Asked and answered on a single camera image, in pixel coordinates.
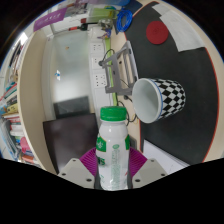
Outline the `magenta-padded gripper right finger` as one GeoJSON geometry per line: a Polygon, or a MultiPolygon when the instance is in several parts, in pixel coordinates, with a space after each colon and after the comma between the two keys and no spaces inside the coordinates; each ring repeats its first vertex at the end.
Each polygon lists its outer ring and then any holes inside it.
{"type": "Polygon", "coordinates": [[[130,148],[127,184],[129,189],[144,187],[167,175],[156,159],[147,159],[140,151],[130,148]]]}

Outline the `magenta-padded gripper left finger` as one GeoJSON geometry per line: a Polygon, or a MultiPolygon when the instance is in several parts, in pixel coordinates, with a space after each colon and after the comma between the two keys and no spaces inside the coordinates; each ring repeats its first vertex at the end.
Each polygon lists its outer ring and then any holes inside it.
{"type": "Polygon", "coordinates": [[[97,171],[96,149],[92,148],[80,158],[72,158],[58,176],[78,186],[93,189],[97,171]]]}

